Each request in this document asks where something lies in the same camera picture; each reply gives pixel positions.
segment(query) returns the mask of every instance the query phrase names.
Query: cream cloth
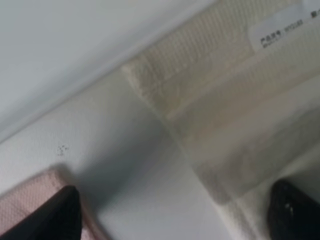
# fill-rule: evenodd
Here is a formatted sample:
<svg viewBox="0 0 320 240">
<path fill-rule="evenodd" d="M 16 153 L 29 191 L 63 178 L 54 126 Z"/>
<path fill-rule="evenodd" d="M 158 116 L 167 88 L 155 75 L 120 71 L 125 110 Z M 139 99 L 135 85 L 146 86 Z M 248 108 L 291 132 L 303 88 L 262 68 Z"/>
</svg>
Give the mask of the cream cloth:
<svg viewBox="0 0 320 240">
<path fill-rule="evenodd" d="M 55 170 L 22 183 L 0 198 L 0 236 L 37 210 L 67 183 Z M 82 207 L 81 240 L 107 240 Z"/>
<path fill-rule="evenodd" d="M 220 0 L 123 67 L 237 240 L 268 240 L 271 184 L 317 164 L 308 156 L 320 140 L 319 18 L 257 54 L 248 38 L 299 2 Z"/>
</svg>

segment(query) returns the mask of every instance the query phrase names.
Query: beige towel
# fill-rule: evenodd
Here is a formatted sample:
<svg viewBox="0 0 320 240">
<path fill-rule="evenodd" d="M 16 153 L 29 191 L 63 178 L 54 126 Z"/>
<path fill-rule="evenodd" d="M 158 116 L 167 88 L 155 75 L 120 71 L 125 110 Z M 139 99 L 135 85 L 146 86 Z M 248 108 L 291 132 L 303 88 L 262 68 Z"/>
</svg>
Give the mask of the beige towel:
<svg viewBox="0 0 320 240">
<path fill-rule="evenodd" d="M 0 235 L 21 222 L 67 183 L 55 170 L 44 172 L 0 198 Z M 81 240 L 106 240 L 88 211 L 82 208 Z"/>
<path fill-rule="evenodd" d="M 271 184 L 316 164 L 302 156 L 320 141 L 320 18 L 258 53 L 248 37 L 301 2 L 220 0 L 123 66 L 236 240 L 269 240 Z"/>
</svg>

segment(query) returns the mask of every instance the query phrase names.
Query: folded towel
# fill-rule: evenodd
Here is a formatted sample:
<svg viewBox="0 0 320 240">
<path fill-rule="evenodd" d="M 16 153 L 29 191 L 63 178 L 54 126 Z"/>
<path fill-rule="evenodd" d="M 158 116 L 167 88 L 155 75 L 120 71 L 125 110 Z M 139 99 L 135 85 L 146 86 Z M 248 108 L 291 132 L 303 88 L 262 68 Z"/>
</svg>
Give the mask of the folded towel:
<svg viewBox="0 0 320 240">
<path fill-rule="evenodd" d="M 236 240 L 269 240 L 272 183 L 320 157 L 319 17 L 257 53 L 248 37 L 300 2 L 221 0 L 123 66 Z"/>
<path fill-rule="evenodd" d="M 67 182 L 58 171 L 49 170 L 27 180 L 0 198 L 0 235 L 33 213 Z M 82 206 L 81 240 L 106 240 L 86 207 Z"/>
</svg>

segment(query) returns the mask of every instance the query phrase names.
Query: white wall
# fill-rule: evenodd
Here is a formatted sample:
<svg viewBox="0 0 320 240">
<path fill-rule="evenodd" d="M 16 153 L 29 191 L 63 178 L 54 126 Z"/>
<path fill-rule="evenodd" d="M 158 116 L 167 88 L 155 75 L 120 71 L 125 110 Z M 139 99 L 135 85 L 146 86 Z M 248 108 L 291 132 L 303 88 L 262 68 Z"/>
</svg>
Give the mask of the white wall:
<svg viewBox="0 0 320 240">
<path fill-rule="evenodd" d="M 0 145 L 0 193 L 59 164 L 115 240 L 230 239 L 176 144 L 119 72 Z"/>
</svg>

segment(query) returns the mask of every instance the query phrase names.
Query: small mark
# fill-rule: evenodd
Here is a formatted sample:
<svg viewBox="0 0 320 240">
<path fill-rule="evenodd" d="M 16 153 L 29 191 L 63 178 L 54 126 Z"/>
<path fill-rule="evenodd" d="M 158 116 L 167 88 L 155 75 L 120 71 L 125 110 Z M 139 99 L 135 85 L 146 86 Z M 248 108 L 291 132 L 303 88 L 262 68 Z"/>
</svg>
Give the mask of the small mark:
<svg viewBox="0 0 320 240">
<path fill-rule="evenodd" d="M 68 150 L 69 150 L 69 147 L 66 145 L 58 146 L 57 155 L 59 157 L 63 157 Z"/>
</svg>

